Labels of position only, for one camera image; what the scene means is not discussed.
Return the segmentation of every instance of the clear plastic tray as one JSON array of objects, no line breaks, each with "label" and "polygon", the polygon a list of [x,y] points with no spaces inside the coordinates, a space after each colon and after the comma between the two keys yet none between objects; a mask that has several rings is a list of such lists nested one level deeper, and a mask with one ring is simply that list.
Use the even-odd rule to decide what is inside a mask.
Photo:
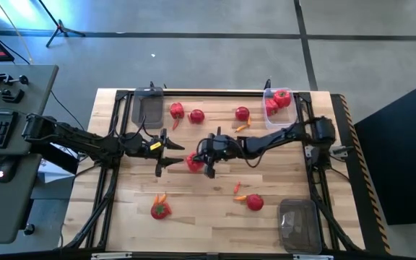
[{"label": "clear plastic tray", "polygon": [[[272,116],[268,116],[266,111],[266,100],[272,99],[274,97],[274,93],[278,90],[288,91],[292,95],[292,101],[289,106],[279,108],[277,113]],[[295,98],[293,98],[293,91],[286,87],[265,89],[263,94],[263,112],[264,123],[268,129],[281,129],[291,126],[291,124],[295,123],[296,118],[298,117],[296,113]]]},{"label": "clear plastic tray", "polygon": [[288,253],[321,253],[317,208],[313,201],[284,199],[278,206],[277,214],[280,243]]}]

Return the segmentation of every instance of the wooden table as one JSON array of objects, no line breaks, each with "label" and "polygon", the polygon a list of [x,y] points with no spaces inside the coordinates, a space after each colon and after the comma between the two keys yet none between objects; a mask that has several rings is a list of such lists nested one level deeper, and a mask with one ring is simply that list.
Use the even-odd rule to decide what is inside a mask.
[{"label": "wooden table", "polygon": [[[107,134],[115,94],[115,89],[97,91],[88,131]],[[311,97],[314,114],[335,122],[330,94],[312,92]],[[202,125],[191,125],[184,119],[175,131],[168,130],[169,137],[186,148],[185,151],[166,150],[165,155],[169,157],[187,156],[196,149],[200,139],[216,132],[217,126],[222,127],[224,134],[235,137],[238,125],[233,123],[234,111],[241,105],[249,108],[252,118],[251,128],[242,131],[242,136],[271,132],[265,128],[259,97],[165,97],[164,127],[168,129],[173,125],[168,110],[174,102],[181,102],[186,112],[201,108],[206,118]],[[128,125],[128,131],[137,130],[131,121]],[[91,164],[84,161],[79,170]],[[347,175],[343,162],[332,160],[332,165]],[[302,144],[292,142],[268,151],[254,169],[243,160],[222,162],[215,169],[216,179],[208,179],[203,174],[190,173],[185,163],[180,163],[171,165],[161,178],[156,178],[154,160],[123,157],[107,251],[285,253],[279,243],[277,205],[282,199],[309,199]],[[91,214],[99,171],[91,170],[74,182],[63,226],[66,242]],[[351,185],[331,171],[327,171],[326,177],[335,219],[356,245],[365,248]],[[233,201],[233,189],[239,181],[239,194],[263,196],[265,205],[261,211],[252,212],[244,204]],[[173,214],[165,220],[154,220],[150,217],[153,199],[155,194],[165,192]],[[102,220],[98,223],[97,234]],[[323,216],[322,225],[326,244],[330,246]]]}]

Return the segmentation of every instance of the concrete floor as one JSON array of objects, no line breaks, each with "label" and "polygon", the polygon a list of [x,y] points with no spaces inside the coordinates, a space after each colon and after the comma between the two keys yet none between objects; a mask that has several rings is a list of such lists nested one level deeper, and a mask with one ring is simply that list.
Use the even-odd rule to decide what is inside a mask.
[{"label": "concrete floor", "polygon": [[[20,29],[52,30],[37,1],[0,0]],[[300,33],[293,0],[45,0],[67,27],[104,33]],[[416,0],[301,0],[305,28],[314,35],[416,35]],[[11,30],[0,11],[0,30]],[[27,57],[14,36],[0,36]],[[36,64],[60,67],[53,91],[87,125],[99,87],[309,90],[301,40],[25,37]],[[344,94],[355,122],[416,88],[416,40],[310,40],[319,90]],[[82,105],[75,100],[80,98]],[[46,115],[75,125],[49,100]],[[71,181],[37,185],[30,221],[36,234],[19,234],[0,253],[57,246]],[[416,225],[388,227],[394,255],[416,257]]]}]

